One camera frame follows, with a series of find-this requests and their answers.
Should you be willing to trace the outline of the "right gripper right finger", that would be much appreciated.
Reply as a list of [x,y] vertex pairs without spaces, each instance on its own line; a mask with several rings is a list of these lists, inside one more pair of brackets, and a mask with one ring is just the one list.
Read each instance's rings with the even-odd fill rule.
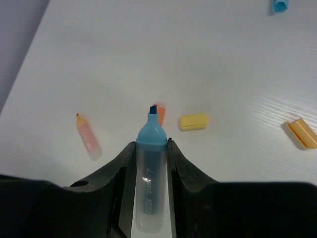
[[307,182],[218,182],[167,143],[174,238],[314,238],[317,188]]

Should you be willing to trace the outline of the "blue marker cap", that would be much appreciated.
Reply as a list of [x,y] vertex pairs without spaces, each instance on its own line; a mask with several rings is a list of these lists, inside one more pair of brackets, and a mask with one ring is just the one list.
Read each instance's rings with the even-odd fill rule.
[[288,9],[289,0],[272,0],[271,12],[272,14],[282,13]]

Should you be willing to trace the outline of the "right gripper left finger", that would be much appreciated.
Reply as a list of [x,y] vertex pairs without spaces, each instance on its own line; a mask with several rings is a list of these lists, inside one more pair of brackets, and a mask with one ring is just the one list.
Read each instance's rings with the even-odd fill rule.
[[69,187],[0,177],[3,238],[128,238],[136,178],[135,143]]

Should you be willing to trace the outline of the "blue highlighter marker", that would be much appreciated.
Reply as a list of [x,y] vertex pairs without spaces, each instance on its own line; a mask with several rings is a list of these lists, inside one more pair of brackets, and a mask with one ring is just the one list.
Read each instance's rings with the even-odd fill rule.
[[167,136],[159,123],[158,107],[150,107],[136,138],[135,223],[139,231],[159,233],[163,225]]

